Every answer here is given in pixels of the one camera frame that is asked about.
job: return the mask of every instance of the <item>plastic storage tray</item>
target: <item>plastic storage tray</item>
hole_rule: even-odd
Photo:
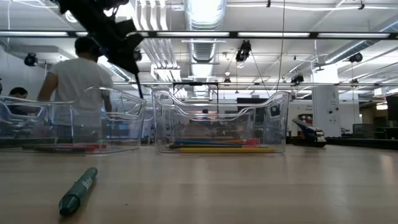
[[[158,90],[152,92],[152,104],[159,152],[183,152],[175,147],[187,141],[203,147],[248,139],[258,139],[272,152],[285,151],[288,92],[279,91],[262,104],[194,104]]]
[[[109,94],[112,112],[88,103]],[[138,149],[146,101],[91,87],[75,101],[0,97],[0,151],[109,153]]]

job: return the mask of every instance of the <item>ceiling duct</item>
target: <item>ceiling duct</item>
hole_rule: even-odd
[[[188,30],[209,31],[220,30],[225,17],[226,0],[185,0],[185,18]],[[191,43],[190,58],[191,72],[195,78],[209,77],[213,71],[216,43]],[[196,86],[194,91],[197,95],[205,95],[200,86]]]
[[[379,24],[374,29],[370,30],[370,32],[397,32],[398,31],[398,14],[386,20],[382,24]],[[380,42],[381,40],[361,40],[361,41],[352,41],[344,47],[336,50],[333,53],[330,53],[325,57],[325,64],[329,65],[334,64],[339,61],[342,61],[346,58],[353,56],[354,54]]]

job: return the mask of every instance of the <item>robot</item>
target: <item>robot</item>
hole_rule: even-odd
[[[87,30],[99,47],[99,54],[113,63],[134,74],[140,97],[143,98],[139,82],[139,69],[134,60],[134,50],[143,37],[133,34],[136,31],[132,19],[115,22],[119,6],[129,3],[129,0],[51,0],[57,4],[60,13],[67,11]],[[108,17],[104,10],[113,9],[113,15]]]
[[[295,144],[301,145],[301,146],[309,146],[309,147],[324,147],[326,146],[326,139],[325,139],[325,134],[321,129],[314,128],[310,124],[307,124],[299,119],[293,119],[293,122],[297,124],[298,127],[301,128],[301,130],[304,133],[304,138],[305,141],[302,142],[297,142]]]

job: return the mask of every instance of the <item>desk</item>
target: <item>desk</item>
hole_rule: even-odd
[[[288,146],[285,155],[0,153],[4,224],[396,223],[395,151]],[[98,181],[75,216],[58,201],[87,167]]]

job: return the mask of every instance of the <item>yellow pencil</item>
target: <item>yellow pencil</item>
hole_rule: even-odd
[[[273,148],[268,147],[250,147],[250,148],[236,148],[236,147],[181,147],[180,152],[186,153],[274,153],[276,152]]]

